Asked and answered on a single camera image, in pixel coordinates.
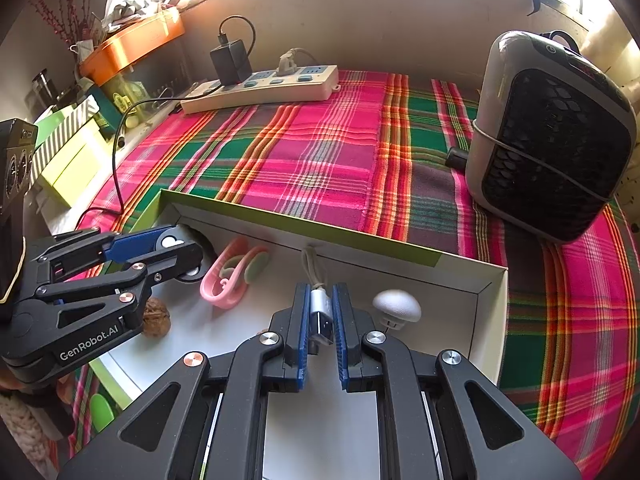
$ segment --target red berry branch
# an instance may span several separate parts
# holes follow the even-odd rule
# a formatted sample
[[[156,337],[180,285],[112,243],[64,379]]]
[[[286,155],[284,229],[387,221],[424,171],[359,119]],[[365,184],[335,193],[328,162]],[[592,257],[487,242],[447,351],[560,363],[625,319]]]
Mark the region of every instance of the red berry branch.
[[[31,5],[36,12],[66,44],[72,45],[86,39],[84,35],[89,29],[88,16],[91,0],[82,0],[80,6],[82,18],[78,15],[76,0],[57,0],[57,4],[58,11],[55,12],[45,0],[31,0]]]

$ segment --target table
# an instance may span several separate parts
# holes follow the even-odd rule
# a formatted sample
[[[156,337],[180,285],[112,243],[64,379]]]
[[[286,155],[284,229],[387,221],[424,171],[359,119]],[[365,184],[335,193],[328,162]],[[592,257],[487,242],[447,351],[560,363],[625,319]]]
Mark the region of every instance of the table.
[[[82,225],[126,231],[169,188],[508,266],[500,387],[594,478],[640,401],[640,271],[620,208],[572,244],[539,240],[480,209],[444,166],[449,147],[468,148],[477,110],[455,85],[370,72],[340,84],[322,103],[169,117],[118,170],[125,214]],[[115,200],[108,181],[92,205]]]

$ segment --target white wall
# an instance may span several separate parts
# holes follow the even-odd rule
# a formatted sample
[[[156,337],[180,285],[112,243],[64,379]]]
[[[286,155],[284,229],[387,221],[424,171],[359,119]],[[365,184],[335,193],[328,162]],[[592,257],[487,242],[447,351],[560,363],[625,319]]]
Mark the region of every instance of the white wall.
[[[218,24],[243,14],[257,29],[254,70],[277,66],[281,54],[301,46],[320,62],[342,68],[479,88],[489,48],[505,31],[562,28],[578,44],[584,40],[585,29],[560,12],[542,6],[527,17],[531,9],[531,0],[206,0],[182,18],[193,74],[201,78],[214,78],[209,51],[218,45]],[[225,32],[248,46],[245,23],[228,22]]]
[[[105,2],[91,0],[91,10],[99,17]],[[0,45],[0,120],[37,117],[41,107],[31,92],[31,81],[43,68],[59,91],[74,80],[73,55],[33,7],[26,6]]]

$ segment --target white power strip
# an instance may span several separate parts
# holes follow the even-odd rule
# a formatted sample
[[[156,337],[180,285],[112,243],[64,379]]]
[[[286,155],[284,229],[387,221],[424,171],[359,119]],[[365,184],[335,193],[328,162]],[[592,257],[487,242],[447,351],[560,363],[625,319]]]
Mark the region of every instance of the white power strip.
[[[220,82],[209,81],[198,86],[187,97],[214,88]],[[236,106],[296,101],[325,101],[340,90],[336,65],[302,66],[293,74],[276,76],[275,70],[255,72],[236,85],[223,86],[210,95],[191,101],[180,101],[186,114]]]

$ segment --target pink clip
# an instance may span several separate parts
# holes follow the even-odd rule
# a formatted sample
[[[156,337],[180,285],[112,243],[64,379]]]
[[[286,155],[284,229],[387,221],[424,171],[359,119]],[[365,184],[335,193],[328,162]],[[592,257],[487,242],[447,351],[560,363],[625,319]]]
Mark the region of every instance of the pink clip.
[[[245,237],[234,238],[200,282],[200,295],[202,298],[220,308],[229,309],[235,307],[242,299],[247,288],[244,272],[248,264],[257,254],[268,251],[265,246],[256,246],[249,250],[249,242]],[[231,277],[220,278],[220,270],[222,270],[225,262],[241,254],[244,254],[244,256],[235,266]]]

